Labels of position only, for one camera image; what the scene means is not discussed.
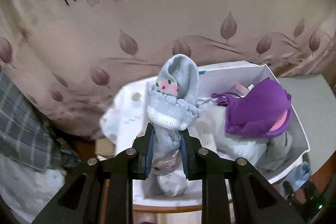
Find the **white polka dot cloth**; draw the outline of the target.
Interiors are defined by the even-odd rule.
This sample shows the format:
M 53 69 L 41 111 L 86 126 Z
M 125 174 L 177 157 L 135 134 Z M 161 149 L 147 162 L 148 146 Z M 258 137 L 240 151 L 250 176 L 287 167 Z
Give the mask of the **white polka dot cloth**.
M 114 144 L 115 155 L 132 147 L 136 138 L 145 135 L 149 122 L 149 87 L 154 83 L 155 77 L 150 77 L 125 85 L 100 118 L 101 131 Z

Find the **grey plaid blanket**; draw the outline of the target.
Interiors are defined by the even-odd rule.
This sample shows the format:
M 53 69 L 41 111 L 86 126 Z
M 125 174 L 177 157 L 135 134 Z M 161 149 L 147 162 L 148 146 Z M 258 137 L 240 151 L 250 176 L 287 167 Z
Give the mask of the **grey plaid blanket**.
M 4 71 L 1 71 L 1 154 L 39 173 L 73 168 L 81 162 Z

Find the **purple bra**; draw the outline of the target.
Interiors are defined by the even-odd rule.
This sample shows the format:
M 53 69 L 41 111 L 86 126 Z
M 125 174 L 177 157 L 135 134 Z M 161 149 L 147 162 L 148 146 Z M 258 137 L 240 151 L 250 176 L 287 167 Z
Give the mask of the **purple bra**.
M 291 95 L 277 82 L 262 80 L 245 96 L 213 93 L 217 105 L 226 107 L 225 130 L 247 138 L 273 138 L 286 131 L 292 116 Z

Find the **grey knitted garment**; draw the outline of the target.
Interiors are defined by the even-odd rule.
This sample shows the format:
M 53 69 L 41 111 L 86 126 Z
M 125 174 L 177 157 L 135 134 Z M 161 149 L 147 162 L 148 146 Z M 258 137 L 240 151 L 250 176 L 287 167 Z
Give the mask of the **grey knitted garment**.
M 292 145 L 293 138 L 288 132 L 270 138 L 266 151 L 262 154 L 256 168 L 261 172 L 271 172 L 279 168 L 285 161 Z

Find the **white patterned plastic bag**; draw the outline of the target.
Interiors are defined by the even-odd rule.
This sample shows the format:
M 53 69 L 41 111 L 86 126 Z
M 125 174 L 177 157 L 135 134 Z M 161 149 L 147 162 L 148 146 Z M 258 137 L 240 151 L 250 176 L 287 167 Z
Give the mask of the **white patterned plastic bag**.
M 67 172 L 38 173 L 1 155 L 1 196 L 19 223 L 32 223 L 65 183 Z

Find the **white Xincc cardboard box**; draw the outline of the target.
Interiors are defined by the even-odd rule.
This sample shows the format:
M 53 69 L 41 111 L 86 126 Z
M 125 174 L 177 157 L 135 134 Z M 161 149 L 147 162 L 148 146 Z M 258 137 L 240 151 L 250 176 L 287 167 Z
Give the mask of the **white Xincc cardboard box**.
M 188 181 L 182 170 L 184 129 L 223 159 L 247 159 L 269 182 L 285 177 L 310 150 L 290 93 L 266 65 L 245 61 L 199 68 L 176 55 L 158 77 L 124 86 L 100 120 L 117 152 L 148 125 L 154 127 L 149 178 L 133 184 L 135 203 L 145 206 L 200 202 L 201 182 Z

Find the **wooden nightstand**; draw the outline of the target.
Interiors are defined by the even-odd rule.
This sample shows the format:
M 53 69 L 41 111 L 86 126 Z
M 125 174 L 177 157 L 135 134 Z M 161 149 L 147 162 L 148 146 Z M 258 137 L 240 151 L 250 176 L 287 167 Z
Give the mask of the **wooden nightstand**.
M 335 155 L 313 175 L 309 181 L 313 183 L 319 192 L 326 190 L 335 178 Z M 201 206 L 181 207 L 155 207 L 140 206 L 133 207 L 134 223 L 201 223 Z M 331 194 L 330 202 L 321 209 L 320 215 L 314 223 L 335 223 L 335 188 Z

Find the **white sheer underwear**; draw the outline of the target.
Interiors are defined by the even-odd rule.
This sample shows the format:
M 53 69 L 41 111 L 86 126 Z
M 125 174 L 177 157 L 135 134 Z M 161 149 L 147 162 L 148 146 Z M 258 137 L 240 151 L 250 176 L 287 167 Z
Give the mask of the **white sheer underwear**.
M 190 136 L 198 138 L 201 145 L 218 153 L 224 159 L 247 159 L 255 165 L 267 148 L 267 139 L 248 139 L 226 132 L 226 107 L 215 100 L 201 100 L 199 106 L 203 114 L 189 126 Z

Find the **beige leaf-print bed sheet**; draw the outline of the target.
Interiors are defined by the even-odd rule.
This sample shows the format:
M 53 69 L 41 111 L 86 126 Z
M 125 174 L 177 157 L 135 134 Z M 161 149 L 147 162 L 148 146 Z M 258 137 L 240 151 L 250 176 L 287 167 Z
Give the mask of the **beige leaf-print bed sheet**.
M 69 134 L 95 137 L 125 84 L 182 53 L 335 85 L 335 0 L 1 0 L 1 68 Z

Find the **light blue knitted sock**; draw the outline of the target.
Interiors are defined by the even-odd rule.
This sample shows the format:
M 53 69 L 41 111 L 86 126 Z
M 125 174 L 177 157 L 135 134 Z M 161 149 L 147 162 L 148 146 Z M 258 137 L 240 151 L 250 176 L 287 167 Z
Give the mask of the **light blue knitted sock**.
M 167 60 L 155 84 L 149 87 L 147 116 L 154 127 L 151 174 L 168 197 L 179 196 L 187 189 L 175 170 L 181 163 L 181 132 L 202 115 L 198 90 L 198 68 L 183 54 Z

